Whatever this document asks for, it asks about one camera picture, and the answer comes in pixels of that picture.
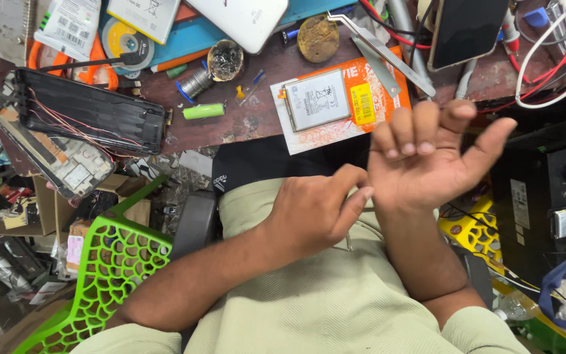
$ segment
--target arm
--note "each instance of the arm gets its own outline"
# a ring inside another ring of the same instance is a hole
[[[132,293],[106,328],[135,323],[165,332],[191,326],[227,291],[340,242],[373,188],[347,165],[333,177],[287,179],[271,214],[255,228],[171,262]],[[362,187],[347,199],[355,185]]]
[[[440,236],[433,210],[474,187],[503,151],[516,126],[493,123],[460,156],[462,133],[476,116],[469,101],[441,114],[435,103],[399,108],[373,132],[368,173],[387,255],[410,296],[442,328],[456,311],[484,307],[460,260]]]

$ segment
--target workbench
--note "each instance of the workbench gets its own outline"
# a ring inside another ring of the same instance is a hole
[[[528,0],[522,3],[522,12],[531,10],[544,4],[544,0]],[[197,104],[224,103],[227,102],[226,114],[221,117],[211,117],[202,120],[185,120],[182,109],[194,106],[188,103],[176,89],[176,80],[185,79],[194,70],[200,68],[202,59],[189,63],[186,72],[175,79],[170,79],[164,72],[152,74],[147,70],[140,78],[141,94],[144,99],[159,103],[166,109],[174,110],[172,124],[167,127],[161,152],[178,152],[203,146],[227,144],[230,142],[247,141],[272,135],[281,134],[279,117],[274,107],[270,85],[292,79],[316,70],[327,68],[348,60],[361,57],[357,47],[350,39],[350,31],[343,25],[340,28],[340,48],[335,55],[321,64],[310,63],[305,60],[298,51],[295,42],[287,47],[280,43],[278,35],[271,38],[260,55],[249,56],[243,76],[228,83],[215,83],[213,87],[203,92],[196,98]],[[388,46],[397,45],[397,41],[390,40]],[[521,39],[521,47],[516,59],[519,63],[531,48],[531,44]],[[545,49],[538,49],[534,54],[526,75],[537,77],[555,65],[554,61]],[[5,72],[10,69],[4,60],[0,60],[0,80]],[[236,87],[249,86],[259,70],[263,69],[266,78],[259,86],[256,93],[242,107],[235,102]],[[457,84],[462,76],[462,66],[443,69],[430,75],[436,88],[434,101],[441,106],[453,99]],[[477,67],[472,75],[467,92],[467,99],[482,102],[495,101],[503,98],[514,97],[517,72],[508,60],[502,45],[498,45],[495,51],[479,59]],[[523,92],[528,91],[531,86],[524,85]],[[411,97],[417,97],[415,88],[409,87]],[[11,142],[4,142],[4,147],[16,170],[21,174],[33,173],[35,169],[25,158],[19,158],[9,150]]]

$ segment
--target plastic bottle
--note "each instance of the plastic bottle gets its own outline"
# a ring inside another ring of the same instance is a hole
[[[504,321],[526,321],[536,317],[540,312],[538,304],[518,290],[505,296],[494,311],[495,315]]]

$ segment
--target phone frame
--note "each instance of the phone frame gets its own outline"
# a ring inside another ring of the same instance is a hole
[[[436,13],[436,23],[435,23],[435,27],[434,27],[434,36],[431,39],[431,50],[429,51],[429,60],[427,60],[427,70],[429,70],[429,72],[438,72],[439,70],[442,70],[442,69],[451,68],[452,66],[464,64],[464,63],[466,63],[470,60],[478,59],[478,58],[481,58],[481,57],[485,57],[486,55],[490,55],[491,53],[493,53],[495,51],[495,48],[497,48],[497,42],[496,41],[492,45],[492,48],[488,53],[484,53],[484,54],[478,55],[478,56],[473,57],[473,58],[462,60],[461,62],[450,64],[450,65],[444,66],[442,68],[434,68],[432,65],[433,65],[433,61],[434,61],[434,53],[436,53],[436,44],[438,42],[438,32],[439,32],[439,28],[440,28],[440,21],[442,19],[443,9],[444,9],[444,0],[440,0],[440,3],[438,4],[438,12]],[[501,26],[499,26],[499,30],[501,30],[503,25],[504,24],[501,23]]]

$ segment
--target beige shirt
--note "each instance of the beige shirt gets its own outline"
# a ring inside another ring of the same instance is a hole
[[[282,181],[225,194],[219,203],[224,238],[263,221]],[[200,320],[186,354],[528,354],[506,323],[481,307],[459,310],[440,331],[388,262],[373,212],[362,214],[350,236],[351,252],[327,249],[229,291]],[[176,354],[180,334],[128,324],[72,353]]]

